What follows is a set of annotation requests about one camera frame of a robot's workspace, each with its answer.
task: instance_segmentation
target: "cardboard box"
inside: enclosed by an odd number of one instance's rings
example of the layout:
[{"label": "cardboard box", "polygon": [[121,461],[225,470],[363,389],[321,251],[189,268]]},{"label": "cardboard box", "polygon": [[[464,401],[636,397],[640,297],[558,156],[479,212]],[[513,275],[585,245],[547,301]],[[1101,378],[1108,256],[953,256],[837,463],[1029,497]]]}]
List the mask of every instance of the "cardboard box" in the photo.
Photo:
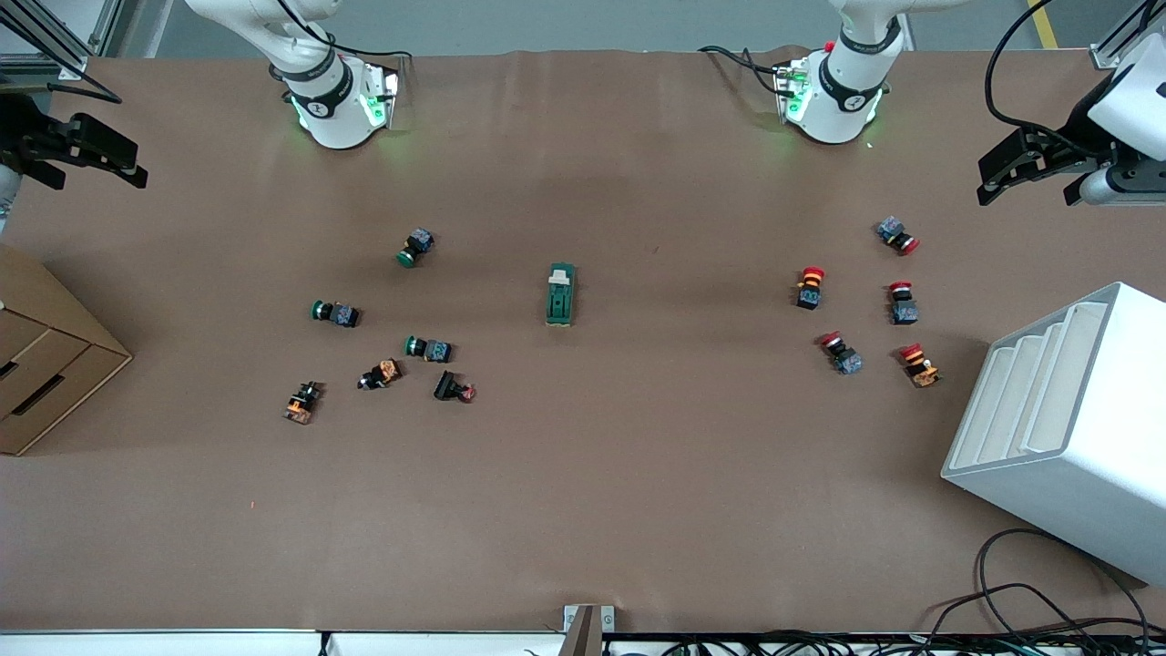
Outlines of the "cardboard box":
[{"label": "cardboard box", "polygon": [[0,244],[0,454],[23,454],[132,358],[41,262]]}]

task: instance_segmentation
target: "cardboard drawer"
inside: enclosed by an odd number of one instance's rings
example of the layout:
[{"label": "cardboard drawer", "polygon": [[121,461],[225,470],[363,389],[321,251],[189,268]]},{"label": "cardboard drawer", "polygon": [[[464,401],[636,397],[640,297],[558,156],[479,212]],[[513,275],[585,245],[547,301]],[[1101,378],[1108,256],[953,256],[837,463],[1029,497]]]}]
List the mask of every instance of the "cardboard drawer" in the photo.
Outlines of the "cardboard drawer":
[{"label": "cardboard drawer", "polygon": [[45,331],[41,339],[20,352],[0,381],[0,417],[8,415],[36,394],[49,380],[73,361],[89,345],[57,331]]},{"label": "cardboard drawer", "polygon": [[44,390],[0,421],[0,453],[19,456],[26,449],[85,401],[111,374],[118,371],[127,357],[89,347],[85,353],[59,374],[50,376]]},{"label": "cardboard drawer", "polygon": [[8,309],[0,309],[0,367],[12,362],[12,359],[24,347],[31,345],[48,331],[48,325],[26,318]]}]

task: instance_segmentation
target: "cable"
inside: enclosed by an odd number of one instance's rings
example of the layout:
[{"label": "cable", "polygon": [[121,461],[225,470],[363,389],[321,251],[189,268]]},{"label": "cable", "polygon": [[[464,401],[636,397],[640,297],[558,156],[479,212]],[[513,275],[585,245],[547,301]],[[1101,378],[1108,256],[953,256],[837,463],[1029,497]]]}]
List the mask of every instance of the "cable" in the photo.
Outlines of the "cable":
[{"label": "cable", "polygon": [[988,69],[984,71],[984,104],[988,105],[988,111],[991,112],[991,114],[996,117],[996,119],[999,120],[1000,122],[1006,122],[1016,127],[1028,128],[1033,132],[1045,134],[1081,156],[1102,158],[1105,156],[1105,153],[1094,153],[1087,148],[1083,148],[1051,127],[1046,127],[1044,125],[1040,125],[1039,122],[1033,122],[1031,120],[1012,118],[1005,114],[1004,112],[1002,112],[996,107],[996,100],[992,97],[992,77],[996,73],[996,62],[1000,58],[1000,52],[1004,51],[1004,47],[1007,45],[1009,41],[1012,40],[1012,35],[1014,35],[1017,30],[1020,29],[1020,26],[1023,26],[1025,21],[1027,21],[1030,17],[1032,17],[1033,14],[1042,9],[1045,5],[1048,5],[1053,0],[1037,0],[1035,2],[1033,2],[1032,6],[1030,6],[1025,13],[1020,14],[1020,17],[1017,19],[1011,27],[1009,27],[1007,31],[1004,33],[1004,36],[1000,37],[1000,42],[996,45],[996,49],[992,50],[991,58],[988,59]]},{"label": "cable", "polygon": [[[686,636],[684,640],[681,640],[676,644],[673,644],[672,647],[666,649],[660,656],[672,656],[673,654],[676,654],[681,649],[686,649],[688,647],[695,647],[698,656],[703,656],[705,654],[709,654],[711,656],[709,648],[705,647],[707,644],[718,647],[722,650],[724,650],[725,654],[737,654],[737,650],[730,649],[729,646],[724,643],[724,641],[705,636],[691,635],[691,636]],[[760,644],[753,644],[752,641],[740,642],[740,646],[745,648],[745,656],[770,656],[764,649],[761,649]]]},{"label": "cable", "polygon": [[758,64],[757,62],[753,61],[753,56],[749,52],[749,48],[745,48],[745,49],[742,50],[740,57],[738,57],[737,55],[730,52],[729,50],[726,50],[726,49],[724,49],[724,48],[722,48],[719,45],[705,45],[704,48],[701,48],[700,50],[697,50],[697,52],[710,52],[710,54],[716,54],[716,55],[724,55],[725,57],[729,57],[735,64],[737,64],[737,65],[739,65],[742,68],[750,69],[751,71],[753,71],[753,76],[757,77],[757,82],[759,82],[761,84],[761,86],[764,86],[765,90],[768,91],[770,93],[775,93],[778,96],[781,96],[782,98],[793,98],[794,97],[794,94],[793,94],[792,91],[786,91],[785,89],[777,89],[772,84],[770,84],[768,82],[766,82],[764,77],[761,77],[763,72],[764,73],[768,73],[768,75],[773,75],[779,66],[788,64],[789,63],[788,61],[786,61],[786,62],[778,62],[778,63],[773,64],[772,66],[763,66],[763,65],[760,65],[760,64]]},{"label": "cable", "polygon": [[[1076,620],[1075,623],[1076,623],[1076,626],[1079,626],[1081,628],[1089,628],[1089,627],[1104,626],[1104,625],[1131,625],[1131,626],[1135,626],[1135,627],[1140,627],[1142,626],[1142,622],[1139,622],[1138,620],[1131,620],[1129,618],[1086,618],[1086,619]],[[1166,627],[1159,627],[1158,625],[1153,625],[1153,623],[1150,623],[1150,622],[1146,622],[1146,626],[1151,630],[1153,630],[1157,634],[1159,634],[1159,636],[1161,639],[1166,640]],[[1020,635],[1028,635],[1028,636],[1053,635],[1056,632],[1061,630],[1062,628],[1065,628],[1065,627],[1060,626],[1060,625],[1054,625],[1052,627],[1047,627],[1047,628],[1039,629],[1039,630],[1038,629],[1021,630]]]},{"label": "cable", "polygon": [[332,632],[319,632],[319,654],[317,656],[328,656],[328,646],[332,642]]},{"label": "cable", "polygon": [[[1081,551],[1080,549],[1070,545],[1069,543],[1062,541],[1061,538],[1047,534],[1045,531],[1041,531],[1039,529],[1018,528],[1018,529],[1007,529],[1000,531],[993,535],[992,537],[988,538],[988,541],[984,542],[983,546],[979,548],[979,552],[976,555],[976,573],[979,581],[979,590],[982,591],[984,601],[988,604],[989,609],[991,609],[992,615],[996,616],[996,620],[1000,622],[1000,626],[1003,626],[1009,632],[1009,634],[1016,636],[1018,640],[1021,641],[1024,640],[1020,637],[1018,632],[1013,629],[1011,625],[1009,625],[1007,620],[1005,620],[1004,616],[1000,614],[999,608],[997,608],[996,602],[992,601],[993,591],[992,588],[988,587],[988,555],[991,551],[992,545],[999,542],[1002,538],[1018,534],[1037,536],[1068,548],[1069,550],[1076,552],[1079,556],[1088,560],[1094,567],[1096,567],[1102,574],[1104,574],[1105,578],[1112,581],[1114,585],[1116,585],[1118,590],[1122,591],[1122,594],[1125,595],[1125,598],[1130,601],[1130,604],[1133,606],[1133,609],[1138,614],[1137,626],[1142,629],[1142,646],[1140,649],[1138,650],[1138,654],[1140,656],[1146,656],[1150,653],[1150,622],[1146,620],[1145,611],[1143,611],[1142,605],[1138,604],[1138,600],[1133,597],[1133,593],[1130,592],[1130,588],[1128,588],[1121,580],[1118,580],[1118,578],[1110,571],[1109,566],[1107,566],[1097,558],[1094,558],[1093,556]],[[1047,604],[1051,608],[1053,608],[1068,626],[1074,628],[1074,630],[1079,630],[1083,634],[1086,633],[1083,628],[1076,626],[1076,622],[1074,622],[1070,618],[1068,618],[1068,615],[1066,615],[1060,608],[1058,608],[1056,605],[1052,602],[1052,600],[1049,600],[1047,597],[1037,591],[1037,588],[1028,586],[1026,584],[1013,584],[1013,586],[1025,587],[1026,590],[1030,590],[1031,592],[1040,597],[1041,600],[1045,601],[1045,604]],[[1089,640],[1094,644],[1097,644],[1091,636],[1089,636]]]},{"label": "cable", "polygon": [[1146,0],[1142,5],[1142,19],[1138,20],[1138,33],[1146,31],[1150,29],[1150,20],[1153,19],[1158,12],[1154,8],[1158,6],[1158,0]]},{"label": "cable", "polygon": [[377,52],[375,50],[358,50],[357,48],[349,48],[347,45],[340,45],[339,43],[336,42],[336,36],[333,36],[328,31],[324,31],[324,34],[328,35],[328,38],[326,40],[321,38],[319,35],[317,35],[311,28],[307,26],[307,23],[303,22],[303,20],[300,19],[298,14],[292,10],[292,7],[288,7],[287,0],[276,0],[276,2],[280,3],[280,7],[283,7],[283,13],[287,14],[289,19],[292,19],[292,22],[294,22],[296,27],[304,30],[308,34],[308,36],[315,38],[316,41],[323,43],[324,45],[330,45],[342,52],[347,52],[350,55],[368,55],[370,57],[400,56],[400,57],[408,57],[410,59],[413,58],[413,54],[409,52],[408,50],[387,50],[385,52]]},{"label": "cable", "polygon": [[[37,27],[40,27],[45,33],[51,34],[44,27],[44,23],[42,23],[36,16],[34,16],[31,14],[28,14],[28,16],[33,20],[33,22],[36,23]],[[14,16],[10,12],[8,12],[8,9],[6,9],[3,7],[0,7],[0,23],[2,23],[5,27],[7,27],[8,29],[10,29],[14,34],[16,34],[17,36],[20,36],[24,41],[27,41],[29,43],[29,45],[31,45],[31,47],[36,48],[37,50],[40,50],[41,54],[45,55],[47,57],[49,57],[50,59],[52,59],[54,62],[56,62],[61,68],[63,68],[63,69],[68,70],[69,72],[76,75],[77,77],[79,77],[80,79],[83,79],[84,82],[89,83],[90,85],[92,85],[94,89],[98,90],[98,91],[91,91],[89,89],[78,89],[76,86],[65,86],[64,84],[57,84],[55,82],[49,82],[49,83],[47,83],[44,85],[45,89],[48,89],[49,91],[59,91],[62,93],[73,93],[76,96],[85,96],[86,98],[96,98],[98,100],[104,100],[106,103],[113,103],[114,105],[120,105],[121,104],[121,96],[118,96],[117,93],[114,93],[113,91],[111,91],[108,86],[106,86],[106,85],[101,84],[100,82],[93,79],[85,71],[78,69],[77,66],[72,65],[72,63],[65,61],[59,55],[57,55],[56,52],[54,52],[48,45],[45,45],[45,43],[43,41],[41,41],[41,38],[38,38],[35,34],[33,34],[33,33],[28,31],[27,29],[24,29],[24,27],[21,26],[20,22],[16,20],[16,16]]]},{"label": "cable", "polygon": [[[953,601],[951,604],[949,604],[943,609],[943,612],[940,613],[940,616],[939,616],[939,619],[936,619],[935,626],[932,627],[932,630],[928,634],[927,640],[923,642],[922,647],[920,647],[920,651],[928,649],[932,646],[932,643],[935,642],[936,637],[939,636],[940,628],[943,626],[943,622],[947,620],[948,615],[950,615],[953,611],[955,611],[956,608],[958,608],[958,607],[961,607],[961,606],[963,606],[965,604],[970,604],[972,601],[976,601],[978,599],[984,599],[984,600],[989,601],[989,604],[991,604],[991,595],[992,594],[996,594],[998,592],[1003,592],[1005,590],[1012,590],[1012,588],[1021,588],[1021,590],[1026,590],[1026,591],[1035,594],[1041,601],[1045,602],[1046,606],[1048,606],[1049,608],[1052,608],[1053,612],[1056,613],[1058,616],[1060,616],[1063,622],[1066,622],[1067,625],[1073,626],[1073,627],[1076,628],[1076,626],[1075,626],[1076,622],[1072,618],[1069,618],[1068,614],[1066,614],[1063,611],[1061,611],[1061,608],[1059,606],[1056,606],[1056,604],[1054,604],[1048,597],[1046,597],[1042,592],[1040,592],[1035,587],[1033,587],[1033,586],[1031,586],[1028,584],[1023,584],[1023,583],[1005,584],[1005,585],[996,586],[996,587],[992,587],[992,588],[982,588],[981,592],[976,592],[976,593],[969,594],[967,597],[960,598],[960,599]],[[1007,637],[1012,637],[1013,640],[1016,640],[1019,644],[1021,644],[1024,647],[1032,648],[1032,642],[1033,642],[1032,640],[1026,640],[1025,637],[1023,637],[1020,635],[1020,633],[1013,630],[1007,625],[1007,622],[1002,621],[1000,623],[1004,625],[1004,627],[1009,629],[1009,633],[1006,635]],[[1076,630],[1080,630],[1082,633],[1082,635],[1084,635],[1094,644],[1095,648],[1101,649],[1101,644],[1098,644],[1097,641],[1094,640],[1093,636],[1090,636],[1088,633],[1086,633],[1081,628],[1076,628]],[[1035,648],[1032,648],[1032,649],[1034,651],[1037,651],[1037,654],[1044,654],[1039,649],[1035,649]]]}]

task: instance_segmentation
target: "drawer handle slot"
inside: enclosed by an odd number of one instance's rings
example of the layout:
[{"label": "drawer handle slot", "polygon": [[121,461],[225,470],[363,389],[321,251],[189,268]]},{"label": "drawer handle slot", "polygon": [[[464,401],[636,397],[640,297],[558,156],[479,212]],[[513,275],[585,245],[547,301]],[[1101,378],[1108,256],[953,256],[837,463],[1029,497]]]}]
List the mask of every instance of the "drawer handle slot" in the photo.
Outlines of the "drawer handle slot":
[{"label": "drawer handle slot", "polygon": [[41,389],[38,389],[35,393],[33,393],[33,395],[29,396],[27,400],[24,400],[24,403],[17,405],[16,410],[13,410],[12,414],[15,415],[16,417],[20,417],[21,415],[24,415],[26,412],[28,412],[29,410],[31,410],[33,407],[36,405],[42,398],[44,398],[45,395],[48,395],[49,393],[51,393],[54,388],[56,388],[57,386],[59,386],[61,382],[64,381],[64,380],[65,380],[65,378],[62,376],[62,375],[59,375],[59,374],[57,374],[56,376],[49,379],[49,381],[47,383],[44,383],[43,386],[41,386]]}]

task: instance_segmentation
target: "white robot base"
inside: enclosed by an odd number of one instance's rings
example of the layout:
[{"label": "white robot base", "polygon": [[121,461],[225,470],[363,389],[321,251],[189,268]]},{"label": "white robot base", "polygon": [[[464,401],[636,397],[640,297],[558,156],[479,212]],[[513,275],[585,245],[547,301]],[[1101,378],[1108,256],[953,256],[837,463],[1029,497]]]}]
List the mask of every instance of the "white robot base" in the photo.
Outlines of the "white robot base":
[{"label": "white robot base", "polygon": [[788,68],[773,75],[774,89],[788,91],[793,97],[775,96],[778,115],[782,122],[796,125],[807,136],[823,143],[844,143],[850,141],[868,122],[874,120],[874,112],[883,90],[874,93],[870,100],[857,96],[854,101],[861,111],[843,111],[838,101],[822,89],[819,71],[826,59],[826,50],[815,50],[809,56],[789,62]]},{"label": "white robot base", "polygon": [[318,117],[317,113],[326,113],[326,107],[315,107],[311,101],[301,106],[294,96],[290,98],[300,126],[321,146],[335,149],[359,146],[378,129],[392,128],[401,77],[400,68],[394,71],[349,55],[340,58],[352,71],[356,84],[331,115]]}]

